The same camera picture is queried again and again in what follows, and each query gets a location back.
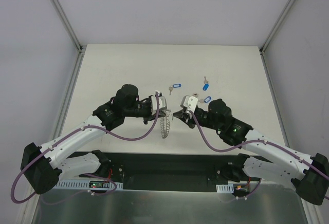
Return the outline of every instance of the blue tag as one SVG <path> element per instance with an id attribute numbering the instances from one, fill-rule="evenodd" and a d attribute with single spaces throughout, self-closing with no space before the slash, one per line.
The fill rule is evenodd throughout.
<path id="1" fill-rule="evenodd" d="M 205 103 L 208 103 L 208 102 L 210 102 L 210 100 L 211 100 L 211 97 L 206 97 L 206 98 L 204 99 L 204 102 L 205 102 Z"/>
<path id="2" fill-rule="evenodd" d="M 205 84 L 204 87 L 202 88 L 204 91 L 206 91 L 209 87 L 209 84 Z"/>

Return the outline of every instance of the metal frame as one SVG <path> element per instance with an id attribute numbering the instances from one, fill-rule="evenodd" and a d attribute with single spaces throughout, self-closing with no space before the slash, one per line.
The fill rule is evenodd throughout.
<path id="1" fill-rule="evenodd" d="M 64 121 L 65 121 L 65 117 L 69 108 L 69 104 L 70 104 L 70 100 L 72 97 L 72 93 L 75 87 L 75 83 L 78 77 L 78 73 L 82 64 L 82 60 L 83 60 L 83 55 L 84 55 L 84 51 L 85 51 L 85 47 L 83 47 L 80 42 L 79 39 L 77 38 L 64 10 L 63 7 L 61 6 L 59 0 L 50 0 L 54 6 L 54 9 L 56 10 L 57 14 L 59 15 L 60 20 L 63 23 L 63 26 L 65 27 L 66 31 L 68 32 L 73 44 L 75 45 L 75 47 L 77 48 L 79 55 L 78 58 L 76 60 L 75 66 L 74 66 L 74 70 L 71 74 L 69 83 L 68 83 L 68 87 L 66 89 L 66 94 L 64 96 L 61 108 L 60 108 L 60 112 L 57 118 L 57 122 L 54 128 L 54 131 L 51 135 L 51 139 L 56 138 L 60 135 L 63 125 L 64 125 Z M 277 116 L 279 119 L 279 124 L 280 124 L 280 128 L 283 134 L 283 138 L 285 141 L 285 144 L 287 146 L 289 146 L 288 143 L 288 138 L 287 138 L 287 134 L 282 122 L 282 117 L 281 117 L 281 113 L 280 113 L 280 109 L 278 107 L 278 102 L 277 102 L 277 97 L 276 97 L 276 93 L 275 93 L 275 89 L 273 87 L 273 83 L 268 71 L 268 68 L 266 66 L 266 62 L 265 59 L 263 57 L 264 52 L 266 51 L 266 49 L 268 48 L 268 46 L 270 45 L 273 37 L 276 35 L 276 33 L 281 29 L 281 25 L 283 24 L 285 18 L 287 17 L 287 15 L 289 14 L 291 8 L 293 7 L 293 5 L 296 3 L 296 0 L 288 0 L 288 2 L 286 3 L 285 7 L 283 8 L 281 14 L 279 15 L 278 19 L 276 20 L 273 28 L 271 29 L 270 34 L 268 35 L 268 37 L 266 38 L 263 46 L 260 49 L 261 52 L 261 58 L 262 58 L 262 62 L 264 65 L 264 70 L 266 73 L 266 77 L 268 80 L 268 84 L 269 84 L 269 88 L 271 91 L 271 95 L 272 95 L 272 99 L 275 105 L 275 109 L 277 112 Z M 27 196 L 30 195 L 33 192 L 32 187 L 30 186 L 28 191 L 27 191 Z M 23 223 L 23 224 L 28 224 L 32 222 L 33 216 L 34 216 L 34 211 L 33 209 L 36 209 L 36 205 L 38 202 L 38 197 L 35 196 L 34 198 L 32 198 L 30 201 L 24 203 L 21 207 L 21 211 L 20 214 L 18 216 L 17 219 L 17 223 Z M 302 200 L 303 206 L 304 206 L 304 210 L 305 210 L 305 214 L 307 216 L 307 220 L 309 223 L 323 223 L 323 219 L 321 217 L 321 214 L 318 210 L 317 206 L 314 206 L 313 204 L 310 204 L 304 200 Z"/>

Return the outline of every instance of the white table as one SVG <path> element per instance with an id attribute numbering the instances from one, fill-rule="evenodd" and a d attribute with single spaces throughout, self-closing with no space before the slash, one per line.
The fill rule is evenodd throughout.
<path id="1" fill-rule="evenodd" d="M 203 91 L 204 76 L 209 88 Z M 222 98 L 233 116 L 284 144 L 275 106 L 257 47 L 194 45 L 111 45 L 89 44 L 74 89 L 63 132 L 84 121 L 92 111 L 107 102 L 123 84 L 134 84 L 141 99 L 162 91 L 171 113 L 180 110 L 185 95 Z M 180 83 L 171 96 L 170 85 Z M 207 104 L 199 107 L 208 110 Z M 152 122 L 126 118 L 113 132 L 139 137 Z M 213 130 L 204 128 L 208 141 L 227 148 Z M 189 129 L 178 119 L 171 122 L 170 134 L 161 138 L 160 122 L 143 140 L 128 142 L 110 135 L 98 138 L 80 151 L 101 150 L 123 153 L 217 154 L 203 142 L 198 130 Z M 225 154 L 248 152 L 234 150 Z"/>

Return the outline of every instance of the white wall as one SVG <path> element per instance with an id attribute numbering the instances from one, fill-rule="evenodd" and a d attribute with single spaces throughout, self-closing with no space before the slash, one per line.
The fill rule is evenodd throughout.
<path id="1" fill-rule="evenodd" d="M 292 146 L 329 157 L 329 0 L 298 0 L 265 60 Z"/>
<path id="2" fill-rule="evenodd" d="M 77 50 L 49 0 L 0 0 L 0 14 L 0 223 L 10 224 L 23 149 L 49 139 Z"/>
<path id="3" fill-rule="evenodd" d="M 261 46 L 288 0 L 59 0 L 88 43 Z"/>

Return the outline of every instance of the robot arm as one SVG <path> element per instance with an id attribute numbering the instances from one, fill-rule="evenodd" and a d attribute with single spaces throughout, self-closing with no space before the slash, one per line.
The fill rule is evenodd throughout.
<path id="1" fill-rule="evenodd" d="M 158 102 L 158 117 L 164 117 L 167 104 L 166 99 L 161 94 Z M 156 111 L 157 100 L 155 96 L 149 96 L 140 101 L 137 87 L 125 84 L 117 91 L 115 97 L 99 106 L 75 129 L 39 147 L 34 143 L 26 146 L 21 170 L 38 155 L 50 149 L 24 173 L 37 194 L 43 194 L 52 189 L 59 179 L 84 173 L 95 173 L 95 175 L 107 177 L 111 165 L 100 151 L 92 151 L 80 157 L 68 159 L 67 157 L 88 142 L 123 124 L 125 117 L 142 117 L 144 123 L 147 124 L 148 121 L 156 118 Z"/>
<path id="2" fill-rule="evenodd" d="M 324 178 L 313 168 L 328 176 L 329 163 L 325 156 L 317 153 L 312 157 L 270 140 L 249 124 L 234 118 L 231 109 L 222 99 L 210 102 L 208 111 L 198 108 L 197 102 L 196 97 L 185 96 L 181 103 L 183 109 L 173 116 L 179 118 L 189 128 L 195 127 L 195 118 L 200 126 L 215 130 L 225 143 L 265 158 L 259 160 L 239 154 L 236 162 L 227 165 L 225 170 L 221 171 L 223 177 L 236 182 L 239 182 L 243 175 L 264 178 L 294 189 L 308 202 L 322 204 L 329 181 L 328 177 Z M 207 145 L 217 152 L 231 150 L 217 150 L 208 143 Z"/>

